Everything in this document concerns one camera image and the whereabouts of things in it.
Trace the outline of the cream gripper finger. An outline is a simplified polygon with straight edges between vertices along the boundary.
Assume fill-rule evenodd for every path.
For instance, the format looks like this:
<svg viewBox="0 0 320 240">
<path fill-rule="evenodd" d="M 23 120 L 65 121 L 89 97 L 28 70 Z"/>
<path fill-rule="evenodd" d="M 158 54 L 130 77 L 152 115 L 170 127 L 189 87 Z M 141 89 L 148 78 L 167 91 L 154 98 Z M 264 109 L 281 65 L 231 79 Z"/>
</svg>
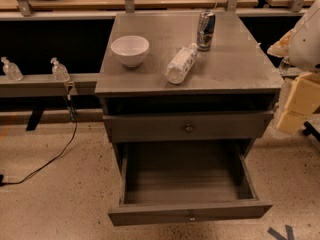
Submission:
<svg viewBox="0 0 320 240">
<path fill-rule="evenodd" d="M 289 47 L 293 30 L 289 30 L 277 42 L 267 49 L 267 54 L 278 58 L 289 56 Z"/>
<path fill-rule="evenodd" d="M 277 123 L 277 129 L 286 134 L 297 132 L 319 107 L 320 74 L 301 73 L 291 83 L 289 97 Z"/>
</svg>

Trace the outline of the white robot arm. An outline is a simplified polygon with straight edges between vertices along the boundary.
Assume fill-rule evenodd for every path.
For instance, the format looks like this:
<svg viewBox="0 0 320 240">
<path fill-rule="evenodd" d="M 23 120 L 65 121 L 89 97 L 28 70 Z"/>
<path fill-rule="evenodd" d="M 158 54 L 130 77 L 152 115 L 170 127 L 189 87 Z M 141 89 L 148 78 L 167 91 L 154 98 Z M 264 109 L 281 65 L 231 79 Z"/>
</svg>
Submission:
<svg viewBox="0 0 320 240">
<path fill-rule="evenodd" d="M 320 106 L 320 1 L 312 6 L 267 53 L 288 58 L 302 73 L 291 83 L 289 97 L 277 123 L 286 134 L 297 132 Z"/>
</svg>

